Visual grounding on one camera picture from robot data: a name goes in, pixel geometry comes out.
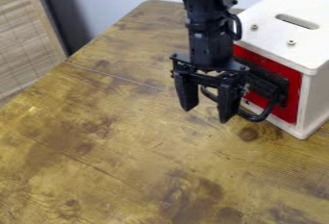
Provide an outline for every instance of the table surface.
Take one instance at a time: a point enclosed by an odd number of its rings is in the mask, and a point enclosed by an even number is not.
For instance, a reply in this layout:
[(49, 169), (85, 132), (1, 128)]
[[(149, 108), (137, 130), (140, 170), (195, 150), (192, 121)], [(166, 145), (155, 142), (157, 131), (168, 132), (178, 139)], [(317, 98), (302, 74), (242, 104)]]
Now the table surface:
[(179, 106), (180, 4), (148, 1), (0, 111), (0, 223), (329, 223), (329, 126)]

